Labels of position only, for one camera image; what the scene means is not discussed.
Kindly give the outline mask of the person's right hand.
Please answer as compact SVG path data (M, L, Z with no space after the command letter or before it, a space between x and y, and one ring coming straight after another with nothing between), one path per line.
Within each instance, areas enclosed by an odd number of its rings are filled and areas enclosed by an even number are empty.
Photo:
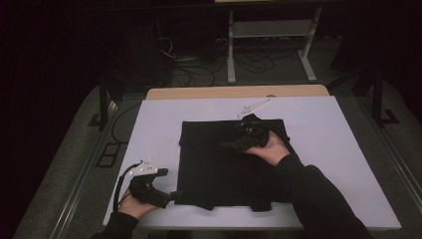
M247 153L261 157L272 166L276 166L290 154L283 141L272 131L269 132L269 140L264 147L253 146L247 150Z

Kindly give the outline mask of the black tank top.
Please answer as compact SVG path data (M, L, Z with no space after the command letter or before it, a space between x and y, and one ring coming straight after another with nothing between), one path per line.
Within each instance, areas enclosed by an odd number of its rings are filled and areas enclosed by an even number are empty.
M288 202L284 181L256 155L230 143L244 133L235 120L185 121L182 124L176 201L206 210L219 206L248 206L254 212Z

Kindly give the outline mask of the white metal desk frame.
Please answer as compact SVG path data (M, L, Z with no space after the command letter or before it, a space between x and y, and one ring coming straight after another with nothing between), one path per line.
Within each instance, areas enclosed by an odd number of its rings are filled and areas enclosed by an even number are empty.
M305 37L305 45L298 50L304 71L311 83L317 81L317 76L308 59L313 39L322 8L315 8L314 15L304 20L277 20L277 21L245 21L234 20L234 12L229 12L228 26L228 56L227 76L228 84L236 84L236 71L234 61L234 40L242 38L266 38L266 37Z

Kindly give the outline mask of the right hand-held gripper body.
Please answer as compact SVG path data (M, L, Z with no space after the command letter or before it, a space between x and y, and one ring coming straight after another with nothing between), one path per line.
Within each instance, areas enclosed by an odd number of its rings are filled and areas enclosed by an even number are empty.
M256 116L256 112L267 106L271 100L244 106L238 113L240 121L235 124L236 129L243 135L233 142L233 147L238 151L246 151L253 146L264 147L269 140L270 128Z

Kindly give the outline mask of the person's left hand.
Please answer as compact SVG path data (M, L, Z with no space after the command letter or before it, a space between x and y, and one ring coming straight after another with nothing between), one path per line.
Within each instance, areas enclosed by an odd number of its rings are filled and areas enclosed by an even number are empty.
M154 205L139 202L131 195L130 191L127 190L118 205L117 211L140 220L144 215L155 209L156 206Z

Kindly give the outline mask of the wooden table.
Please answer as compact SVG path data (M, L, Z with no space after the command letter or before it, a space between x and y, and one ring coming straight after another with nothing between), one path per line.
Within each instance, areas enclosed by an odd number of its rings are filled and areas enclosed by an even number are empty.
M325 97L323 85L164 88L149 90L148 100L229 99L266 97Z

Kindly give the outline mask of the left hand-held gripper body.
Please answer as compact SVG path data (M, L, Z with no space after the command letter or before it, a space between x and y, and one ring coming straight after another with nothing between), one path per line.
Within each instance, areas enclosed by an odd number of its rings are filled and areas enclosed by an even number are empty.
M168 193L157 190L153 181L157 176L158 167L152 159L142 160L134 169L129 171L131 177L129 191L131 195L142 203L148 203L159 208L165 208L171 200Z

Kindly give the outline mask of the black metal stand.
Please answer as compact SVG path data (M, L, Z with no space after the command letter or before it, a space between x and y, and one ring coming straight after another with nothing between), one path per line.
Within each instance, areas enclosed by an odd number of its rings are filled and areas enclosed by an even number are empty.
M356 81L351 91L355 96L363 97L369 90L372 90L371 115L380 127L384 127L386 124L399 123L392 110L385 110L382 107L383 76L380 68L375 63L365 63L325 87L332 91L353 78L356 78Z
M99 130L106 128L115 105L115 88L110 79L102 78L99 84L99 112L92 115L89 126L97 126Z

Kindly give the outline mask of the metal floor rail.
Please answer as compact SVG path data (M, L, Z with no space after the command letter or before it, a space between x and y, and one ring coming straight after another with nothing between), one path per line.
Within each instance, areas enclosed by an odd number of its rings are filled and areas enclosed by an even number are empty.
M358 98L357 102L365 117L374 128L377 136L381 139L384 147L388 151L397 174L408 190L408 193L413 199L416 207L422 214L422 187L417 182L408 165L399 153L399 150L394 145L390 135L385 130L385 127L372 116L370 104L364 98Z
M113 117L118 109L118 106L114 101L111 101L110 103L105 104L105 106L100 106L100 109L102 115L102 119L100 121L101 125L96 132L95 140L90 147L90 151L83 163L82 168L79 171L75 184L64 205L64 208L62 209L59 219L55 224L51 235L49 236L49 239L64 239L69 225L72 222L72 219L81 201L82 194L86 188L87 178L98 156L101 144L106 138L106 132L109 129L109 123L107 120Z

